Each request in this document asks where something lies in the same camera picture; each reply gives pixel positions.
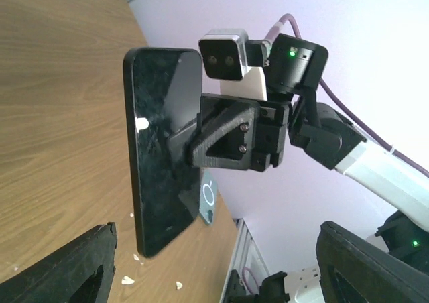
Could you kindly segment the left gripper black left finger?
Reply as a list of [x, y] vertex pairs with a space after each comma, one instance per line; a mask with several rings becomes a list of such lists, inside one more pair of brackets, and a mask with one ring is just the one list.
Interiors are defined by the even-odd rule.
[[115, 275], [115, 223], [97, 225], [1, 283], [2, 302], [107, 302]]

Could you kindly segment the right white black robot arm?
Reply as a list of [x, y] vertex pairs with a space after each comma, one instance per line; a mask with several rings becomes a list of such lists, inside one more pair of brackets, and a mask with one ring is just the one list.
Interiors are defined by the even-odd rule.
[[225, 302], [427, 302], [428, 173], [358, 122], [344, 105], [316, 100], [328, 52], [278, 32], [250, 40], [241, 29], [215, 29], [198, 43], [219, 95], [168, 139], [174, 155], [197, 168], [263, 172], [290, 142], [329, 170], [350, 177], [396, 208], [377, 230], [387, 251], [340, 225], [321, 225], [318, 267], [266, 277], [256, 294], [230, 273]]

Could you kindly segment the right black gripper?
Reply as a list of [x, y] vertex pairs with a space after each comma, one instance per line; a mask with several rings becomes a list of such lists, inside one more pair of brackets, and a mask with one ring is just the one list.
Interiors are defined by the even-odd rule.
[[264, 172], [278, 167], [284, 155], [290, 102], [258, 101], [202, 94], [200, 112], [167, 139], [172, 159], [192, 167], [181, 178], [179, 199], [196, 218], [199, 214], [198, 168]]

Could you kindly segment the black smartphone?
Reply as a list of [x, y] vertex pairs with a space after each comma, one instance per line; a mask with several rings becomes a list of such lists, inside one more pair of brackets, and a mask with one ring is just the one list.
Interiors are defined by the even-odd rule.
[[137, 250], [153, 258], [196, 219], [179, 199], [181, 178], [195, 167], [175, 162], [167, 139], [200, 112], [201, 56], [133, 48], [123, 60], [123, 87]]

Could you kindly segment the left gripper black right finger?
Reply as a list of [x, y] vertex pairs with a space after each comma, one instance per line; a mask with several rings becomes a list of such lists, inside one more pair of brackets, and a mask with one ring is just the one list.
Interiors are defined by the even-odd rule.
[[428, 275], [336, 224], [316, 244], [325, 302], [427, 302]]

